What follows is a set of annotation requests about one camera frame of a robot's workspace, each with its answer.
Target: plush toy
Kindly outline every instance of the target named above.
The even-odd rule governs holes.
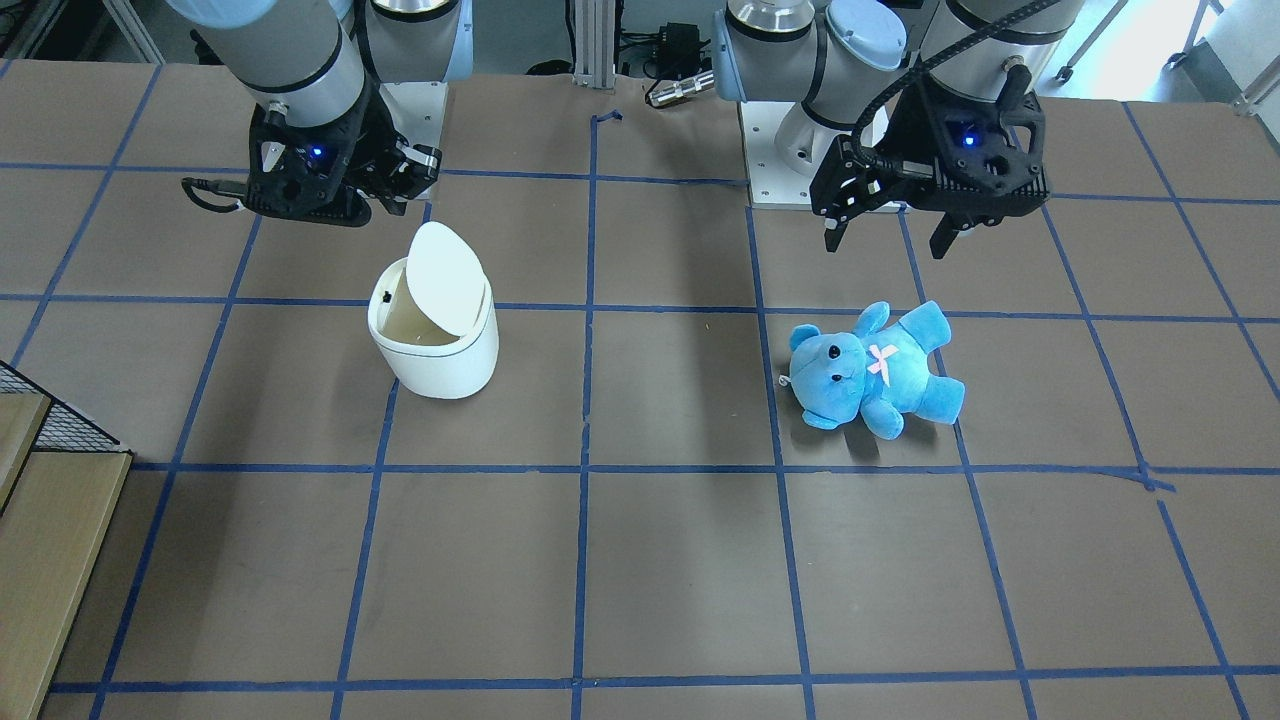
[[[884,439],[902,432],[902,414],[955,423],[964,383],[929,373],[928,355],[951,341],[951,325],[929,301],[888,322],[888,302],[863,311],[852,333],[822,334],[814,325],[791,331],[791,386],[804,421],[832,430],[858,416]]]

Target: white lid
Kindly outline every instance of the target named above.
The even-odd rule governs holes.
[[[422,314],[444,332],[463,337],[475,328],[484,304],[484,269],[458,233],[435,222],[417,228],[404,283]]]

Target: teddy bear's ear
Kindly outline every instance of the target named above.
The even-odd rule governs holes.
[[[888,302],[881,300],[879,302],[870,304],[863,314],[858,316],[858,324],[854,325],[854,334],[858,337],[867,337],[874,332],[879,332],[888,322]]]
[[[791,351],[795,352],[801,342],[820,334],[822,331],[817,325],[796,325],[796,329],[791,331]]]

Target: white mounting plate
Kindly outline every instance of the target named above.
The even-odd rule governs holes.
[[[444,108],[449,99],[449,85],[444,82],[392,82],[383,86],[383,100],[392,111],[396,129],[408,140],[410,146],[440,146],[444,131]],[[417,200],[430,200],[431,186]]]
[[[809,182],[782,161],[773,136],[795,102],[739,102],[746,176],[751,181],[751,206],[776,210],[810,210]],[[897,213],[904,206],[887,202],[876,213]]]

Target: small white container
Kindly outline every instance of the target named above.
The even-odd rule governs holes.
[[[489,278],[471,247],[440,223],[419,228],[408,258],[378,279],[369,332],[401,384],[425,397],[475,395],[498,364]]]

